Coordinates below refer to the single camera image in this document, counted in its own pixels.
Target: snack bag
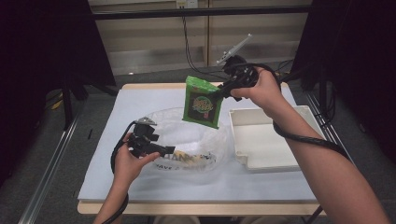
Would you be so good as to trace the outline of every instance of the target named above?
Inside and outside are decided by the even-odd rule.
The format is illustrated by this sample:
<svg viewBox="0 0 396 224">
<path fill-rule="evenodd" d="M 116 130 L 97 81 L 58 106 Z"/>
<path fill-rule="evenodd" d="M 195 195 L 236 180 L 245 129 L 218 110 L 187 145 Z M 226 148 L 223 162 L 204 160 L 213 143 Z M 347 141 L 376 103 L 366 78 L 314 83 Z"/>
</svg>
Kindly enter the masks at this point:
<svg viewBox="0 0 396 224">
<path fill-rule="evenodd" d="M 198 77 L 186 79 L 186 101 L 183 120 L 218 129 L 223 97 L 218 87 Z"/>
</svg>

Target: white tray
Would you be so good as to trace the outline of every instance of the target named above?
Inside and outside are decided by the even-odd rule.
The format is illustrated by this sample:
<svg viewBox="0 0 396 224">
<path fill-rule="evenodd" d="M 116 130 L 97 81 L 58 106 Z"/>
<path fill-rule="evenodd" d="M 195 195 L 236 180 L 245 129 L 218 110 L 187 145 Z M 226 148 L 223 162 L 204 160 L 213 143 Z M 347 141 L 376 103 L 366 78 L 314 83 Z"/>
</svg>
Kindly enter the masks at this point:
<svg viewBox="0 0 396 224">
<path fill-rule="evenodd" d="M 294 108 L 317 133 L 324 136 L 309 106 Z M 230 117 L 235 157 L 249 170 L 300 170 L 285 139 L 274 131 L 272 119 L 262 109 L 234 109 L 230 110 Z"/>
</svg>

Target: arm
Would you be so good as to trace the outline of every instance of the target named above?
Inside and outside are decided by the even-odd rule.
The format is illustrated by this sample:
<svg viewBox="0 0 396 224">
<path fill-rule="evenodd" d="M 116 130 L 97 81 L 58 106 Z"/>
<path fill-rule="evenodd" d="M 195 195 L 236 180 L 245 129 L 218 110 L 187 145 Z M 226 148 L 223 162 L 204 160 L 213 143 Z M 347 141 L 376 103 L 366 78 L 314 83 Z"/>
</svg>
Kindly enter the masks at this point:
<svg viewBox="0 0 396 224">
<path fill-rule="evenodd" d="M 258 72 L 255 87 L 235 89 L 231 95 L 250 98 L 287 133 L 321 138 L 284 99 L 271 73 L 260 68 Z M 373 190 L 350 161 L 324 147 L 286 141 L 334 223 L 390 223 Z"/>
<path fill-rule="evenodd" d="M 133 156 L 126 145 L 123 145 L 116 157 L 116 166 L 114 171 L 114 178 L 111 188 L 107 194 L 105 202 L 103 203 L 95 221 L 93 223 L 103 223 L 108 218 L 113 216 L 121 207 L 132 182 L 139 176 L 143 166 L 160 157 L 160 153 L 151 153 L 147 156 L 138 159 Z M 121 216 L 113 223 L 120 223 Z"/>
</svg>

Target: person's left hand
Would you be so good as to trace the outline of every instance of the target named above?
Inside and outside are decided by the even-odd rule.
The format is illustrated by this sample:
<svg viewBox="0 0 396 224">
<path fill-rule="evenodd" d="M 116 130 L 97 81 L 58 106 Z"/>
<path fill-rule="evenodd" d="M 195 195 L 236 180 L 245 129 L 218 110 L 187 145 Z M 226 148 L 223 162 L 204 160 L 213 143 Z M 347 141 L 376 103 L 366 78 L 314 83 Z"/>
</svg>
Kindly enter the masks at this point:
<svg viewBox="0 0 396 224">
<path fill-rule="evenodd" d="M 124 142 L 128 140 L 129 135 L 130 133 L 125 135 Z M 160 153 L 154 152 L 148 155 L 141 155 L 141 158 L 138 159 L 130 153 L 127 144 L 123 144 L 116 156 L 113 184 L 122 188 L 129 188 L 139 176 L 143 166 L 159 157 Z"/>
</svg>

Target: green package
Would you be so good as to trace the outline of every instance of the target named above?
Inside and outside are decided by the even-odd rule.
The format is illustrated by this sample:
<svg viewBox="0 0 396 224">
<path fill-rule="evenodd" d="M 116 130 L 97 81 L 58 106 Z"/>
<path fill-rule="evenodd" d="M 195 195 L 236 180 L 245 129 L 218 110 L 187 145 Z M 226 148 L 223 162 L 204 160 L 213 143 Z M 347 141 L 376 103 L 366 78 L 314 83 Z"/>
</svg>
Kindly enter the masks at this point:
<svg viewBox="0 0 396 224">
<path fill-rule="evenodd" d="M 219 88 L 198 77 L 186 79 L 186 101 L 183 120 L 218 129 L 223 97 Z"/>
</svg>

